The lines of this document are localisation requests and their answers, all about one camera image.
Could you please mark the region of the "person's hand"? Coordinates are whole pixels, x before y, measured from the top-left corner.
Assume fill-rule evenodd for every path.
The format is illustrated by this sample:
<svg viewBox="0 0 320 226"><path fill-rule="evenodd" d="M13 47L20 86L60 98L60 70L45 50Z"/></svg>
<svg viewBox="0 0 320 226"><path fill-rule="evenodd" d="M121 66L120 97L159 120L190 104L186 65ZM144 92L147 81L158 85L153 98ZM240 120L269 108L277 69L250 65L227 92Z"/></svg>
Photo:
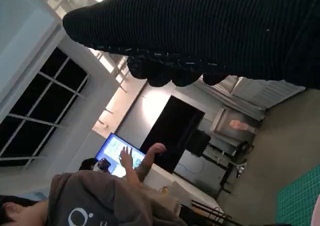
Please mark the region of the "person's hand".
<svg viewBox="0 0 320 226"><path fill-rule="evenodd" d="M166 151L166 147L162 143L153 144L147 151L147 155L155 155Z"/></svg>
<svg viewBox="0 0 320 226"><path fill-rule="evenodd" d="M132 151L133 149L130 147L123 147L123 149L120 152L120 163L121 165L127 170L127 169L133 169L133 157L132 157Z"/></svg>

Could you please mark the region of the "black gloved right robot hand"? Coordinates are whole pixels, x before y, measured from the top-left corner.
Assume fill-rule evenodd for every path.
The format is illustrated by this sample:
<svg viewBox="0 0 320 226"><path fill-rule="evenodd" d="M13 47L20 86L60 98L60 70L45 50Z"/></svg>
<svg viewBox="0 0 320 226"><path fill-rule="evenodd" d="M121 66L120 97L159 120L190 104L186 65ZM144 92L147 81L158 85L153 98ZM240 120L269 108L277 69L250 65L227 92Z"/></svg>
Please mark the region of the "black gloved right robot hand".
<svg viewBox="0 0 320 226"><path fill-rule="evenodd" d="M320 0L103 0L62 24L79 44L127 56L153 87L228 76L320 87Z"/></svg>

